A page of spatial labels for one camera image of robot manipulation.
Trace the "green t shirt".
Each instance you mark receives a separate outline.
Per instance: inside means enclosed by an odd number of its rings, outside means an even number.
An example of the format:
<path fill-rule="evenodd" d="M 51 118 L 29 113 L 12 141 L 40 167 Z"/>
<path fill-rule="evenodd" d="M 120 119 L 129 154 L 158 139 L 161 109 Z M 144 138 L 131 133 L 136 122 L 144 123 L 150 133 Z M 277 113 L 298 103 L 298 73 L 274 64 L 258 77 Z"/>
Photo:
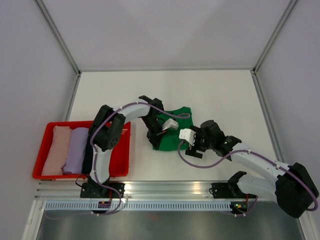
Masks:
<path fill-rule="evenodd" d="M 186 119 L 176 118 L 175 121 L 178 123 L 178 129 L 169 129 L 167 133 L 163 136 L 160 141 L 160 145 L 158 149 L 152 146 L 153 150 L 163 151 L 163 152 L 171 152 L 177 151 L 178 146 L 180 144 L 179 134 L 181 129 L 188 129 L 193 125 L 192 111 L 190 107 L 183 106 L 179 109 L 175 110 L 165 110 L 167 113 L 178 116 L 181 114 L 189 114 L 190 117 Z"/>

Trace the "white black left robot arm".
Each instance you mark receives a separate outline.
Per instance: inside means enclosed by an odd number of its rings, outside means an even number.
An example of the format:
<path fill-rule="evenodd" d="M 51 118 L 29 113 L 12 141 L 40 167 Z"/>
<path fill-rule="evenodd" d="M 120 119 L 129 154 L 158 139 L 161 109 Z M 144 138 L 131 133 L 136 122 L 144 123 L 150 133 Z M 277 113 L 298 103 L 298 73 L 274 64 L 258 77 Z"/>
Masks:
<path fill-rule="evenodd" d="M 109 198 L 113 194 L 121 198 L 119 187 L 110 186 L 109 167 L 112 152 L 120 141 L 123 128 L 135 119 L 142 119 L 147 127 L 146 137 L 157 150 L 167 133 L 158 120 L 158 115 L 163 110 L 160 99 L 151 99 L 145 95 L 117 109 L 108 105 L 99 109 L 88 132 L 93 150 L 92 167 L 87 182 L 81 186 L 81 198 Z"/>

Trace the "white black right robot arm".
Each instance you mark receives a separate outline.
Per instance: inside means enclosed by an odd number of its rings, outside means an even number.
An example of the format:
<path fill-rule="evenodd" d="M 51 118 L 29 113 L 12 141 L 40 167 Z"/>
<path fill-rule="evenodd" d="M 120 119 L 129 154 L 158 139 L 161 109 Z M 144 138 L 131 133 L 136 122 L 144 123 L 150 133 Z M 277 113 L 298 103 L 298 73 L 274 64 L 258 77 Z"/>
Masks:
<path fill-rule="evenodd" d="M 235 198 L 248 194 L 273 201 L 296 219 L 319 207 L 319 191 L 305 166 L 268 159 L 239 138 L 225 135 L 214 120 L 207 120 L 200 127 L 192 125 L 180 130 L 179 139 L 188 144 L 185 150 L 188 156 L 200 159 L 207 150 L 215 152 L 220 160 L 212 167 L 229 160 L 259 174 L 255 177 L 245 171 L 235 173 L 228 180 L 228 192 Z"/>

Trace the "red plastic bin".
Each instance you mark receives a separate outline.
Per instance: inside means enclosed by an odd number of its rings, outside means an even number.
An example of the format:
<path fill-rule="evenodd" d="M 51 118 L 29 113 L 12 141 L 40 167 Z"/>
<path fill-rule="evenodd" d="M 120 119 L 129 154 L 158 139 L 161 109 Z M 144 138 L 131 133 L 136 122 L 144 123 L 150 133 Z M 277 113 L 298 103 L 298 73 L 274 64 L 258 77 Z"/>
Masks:
<path fill-rule="evenodd" d="M 50 147 L 54 137 L 54 127 L 69 127 L 70 129 L 76 128 L 89 128 L 92 121 L 58 121 L 50 122 L 47 124 L 42 142 L 38 151 L 37 159 L 33 168 L 32 177 L 36 180 L 60 180 L 60 179 L 76 179 L 78 174 L 63 174 L 63 175 L 42 175 L 43 167 L 45 165 Z M 110 159 L 109 172 L 112 178 L 125 177 L 129 172 L 129 159 L 130 159 L 130 138 L 131 138 L 131 123 L 128 122 L 124 125 L 119 143 L 113 149 Z"/>

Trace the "black rolled t shirt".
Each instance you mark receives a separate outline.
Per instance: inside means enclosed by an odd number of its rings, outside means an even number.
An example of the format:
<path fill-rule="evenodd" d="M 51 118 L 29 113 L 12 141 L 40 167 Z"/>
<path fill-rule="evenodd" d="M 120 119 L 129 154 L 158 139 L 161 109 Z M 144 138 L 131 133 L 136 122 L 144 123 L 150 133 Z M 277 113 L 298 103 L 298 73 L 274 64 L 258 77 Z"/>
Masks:
<path fill-rule="evenodd" d="M 85 146 L 81 173 L 84 175 L 89 175 L 92 170 L 92 164 L 93 164 L 93 147 L 91 146 L 90 141 L 87 141 Z"/>

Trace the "lavender rolled t shirt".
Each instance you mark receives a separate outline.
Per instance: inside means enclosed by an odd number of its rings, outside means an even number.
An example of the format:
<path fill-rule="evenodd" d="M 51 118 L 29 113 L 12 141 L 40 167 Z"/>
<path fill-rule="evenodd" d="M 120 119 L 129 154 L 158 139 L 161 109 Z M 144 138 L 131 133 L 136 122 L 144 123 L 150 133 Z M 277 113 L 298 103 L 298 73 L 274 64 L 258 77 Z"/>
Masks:
<path fill-rule="evenodd" d="M 89 129 L 78 127 L 72 130 L 67 152 L 67 159 L 63 167 L 63 173 L 80 174 L 85 158 Z"/>

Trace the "pink rolled t shirt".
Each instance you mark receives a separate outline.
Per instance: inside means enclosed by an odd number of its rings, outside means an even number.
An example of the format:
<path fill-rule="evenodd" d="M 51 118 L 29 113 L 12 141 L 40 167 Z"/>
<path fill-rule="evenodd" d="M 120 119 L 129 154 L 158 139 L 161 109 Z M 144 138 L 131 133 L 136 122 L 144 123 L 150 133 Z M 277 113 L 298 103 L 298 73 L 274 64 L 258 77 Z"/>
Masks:
<path fill-rule="evenodd" d="M 63 175 L 66 165 L 72 129 L 68 126 L 55 126 L 53 128 L 52 143 L 45 160 L 42 176 Z"/>

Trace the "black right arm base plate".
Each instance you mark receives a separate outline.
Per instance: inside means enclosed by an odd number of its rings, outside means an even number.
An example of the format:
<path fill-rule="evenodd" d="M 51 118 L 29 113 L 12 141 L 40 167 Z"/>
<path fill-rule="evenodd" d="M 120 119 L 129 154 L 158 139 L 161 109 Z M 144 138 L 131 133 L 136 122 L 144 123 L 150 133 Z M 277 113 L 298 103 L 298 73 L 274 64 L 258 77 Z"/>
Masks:
<path fill-rule="evenodd" d="M 214 199 L 255 199 L 256 195 L 243 193 L 235 183 L 213 182 L 210 192 Z"/>

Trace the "aluminium mounting rail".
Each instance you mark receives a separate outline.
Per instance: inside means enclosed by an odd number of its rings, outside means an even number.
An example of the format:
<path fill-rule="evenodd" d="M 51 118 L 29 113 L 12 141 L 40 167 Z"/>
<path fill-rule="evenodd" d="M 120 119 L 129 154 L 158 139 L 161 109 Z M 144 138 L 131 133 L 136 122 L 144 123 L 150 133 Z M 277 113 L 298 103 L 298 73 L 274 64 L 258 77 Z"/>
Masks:
<path fill-rule="evenodd" d="M 211 194 L 211 184 L 225 181 L 125 181 L 124 195 L 132 201 L 217 201 L 245 199 L 215 199 Z M 36 186 L 36 200 L 79 200 L 84 180 L 47 181 L 42 180 Z"/>

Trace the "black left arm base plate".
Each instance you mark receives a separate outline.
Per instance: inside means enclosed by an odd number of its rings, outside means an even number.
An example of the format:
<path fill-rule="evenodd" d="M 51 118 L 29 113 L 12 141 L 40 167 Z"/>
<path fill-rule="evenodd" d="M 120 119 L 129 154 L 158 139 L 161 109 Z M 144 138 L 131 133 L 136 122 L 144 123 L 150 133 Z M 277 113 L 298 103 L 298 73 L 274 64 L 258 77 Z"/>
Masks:
<path fill-rule="evenodd" d="M 119 199 L 124 196 L 125 184 L 111 182 L 107 186 L 101 186 L 96 182 L 85 182 L 81 186 L 80 198 L 83 199 Z"/>

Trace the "aluminium frame post left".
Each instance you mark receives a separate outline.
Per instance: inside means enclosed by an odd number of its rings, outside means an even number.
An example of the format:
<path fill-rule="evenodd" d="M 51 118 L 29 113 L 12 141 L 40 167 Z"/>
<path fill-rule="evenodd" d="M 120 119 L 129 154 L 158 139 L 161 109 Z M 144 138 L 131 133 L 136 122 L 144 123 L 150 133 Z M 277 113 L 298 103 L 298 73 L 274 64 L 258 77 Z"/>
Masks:
<path fill-rule="evenodd" d="M 69 65 L 71 66 L 71 68 L 73 69 L 73 71 L 75 72 L 75 74 L 77 76 L 79 76 L 81 74 L 81 70 L 79 69 L 79 67 L 76 64 L 76 61 L 74 60 L 69 48 L 67 47 L 59 29 L 57 28 L 57 25 L 53 19 L 53 17 L 51 16 L 48 8 L 46 7 L 45 3 L 43 0 L 34 0 L 33 1 L 35 3 L 35 5 L 37 6 L 40 14 L 42 15 L 42 17 L 44 18 L 47 26 L 49 27 L 53 37 L 55 38 L 55 40 L 57 41 L 60 49 L 62 50 L 64 56 L 66 57 L 66 60 L 68 61 Z"/>

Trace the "aluminium frame post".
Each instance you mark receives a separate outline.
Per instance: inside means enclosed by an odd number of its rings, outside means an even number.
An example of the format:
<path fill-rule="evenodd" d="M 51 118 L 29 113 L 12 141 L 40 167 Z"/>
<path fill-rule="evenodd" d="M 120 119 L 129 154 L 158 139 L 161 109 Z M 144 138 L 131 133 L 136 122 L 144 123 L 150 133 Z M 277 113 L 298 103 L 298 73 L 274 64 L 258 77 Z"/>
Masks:
<path fill-rule="evenodd" d="M 299 3 L 299 0 L 290 0 L 283 11 L 279 21 L 277 22 L 270 38 L 268 39 L 265 47 L 262 50 L 262 53 L 260 54 L 256 64 L 253 67 L 253 72 L 257 73 L 260 67 L 262 66 L 263 62 L 265 61 L 267 55 L 269 54 L 273 44 L 276 42 L 278 36 L 280 35 L 281 31 L 285 27 L 288 19 L 290 18 L 292 12 L 294 11 L 295 7 Z"/>
<path fill-rule="evenodd" d="M 66 57 L 66 60 L 68 61 L 69 65 L 71 66 L 71 68 L 73 69 L 73 71 L 75 72 L 75 74 L 77 76 L 79 76 L 81 74 L 81 70 L 79 69 L 79 67 L 76 64 L 76 61 L 74 60 L 69 48 L 67 47 L 59 29 L 57 28 L 57 25 L 53 19 L 53 17 L 51 16 L 48 8 L 46 7 L 45 3 L 43 0 L 34 0 L 33 1 L 35 3 L 35 5 L 37 6 L 40 14 L 42 15 L 42 17 L 44 18 L 47 26 L 49 27 L 53 37 L 55 38 L 55 40 L 57 41 L 60 49 L 62 50 L 64 56 Z"/>

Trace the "aluminium frame post right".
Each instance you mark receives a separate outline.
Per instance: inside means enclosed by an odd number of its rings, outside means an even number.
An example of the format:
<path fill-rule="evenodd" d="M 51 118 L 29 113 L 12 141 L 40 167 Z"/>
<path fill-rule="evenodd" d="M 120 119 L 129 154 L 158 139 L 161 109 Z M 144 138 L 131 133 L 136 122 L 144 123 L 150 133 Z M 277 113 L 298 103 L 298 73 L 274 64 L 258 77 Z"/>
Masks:
<path fill-rule="evenodd" d="M 268 39 L 265 47 L 262 50 L 262 53 L 260 54 L 256 64 L 253 67 L 253 72 L 257 73 L 260 67 L 262 66 L 263 62 L 265 61 L 267 55 L 269 54 L 273 44 L 276 42 L 278 36 L 280 35 L 281 31 L 285 27 L 288 19 L 290 18 L 292 12 L 294 11 L 295 7 L 299 3 L 299 0 L 290 0 L 283 11 L 279 21 L 277 22 L 270 38 Z"/>

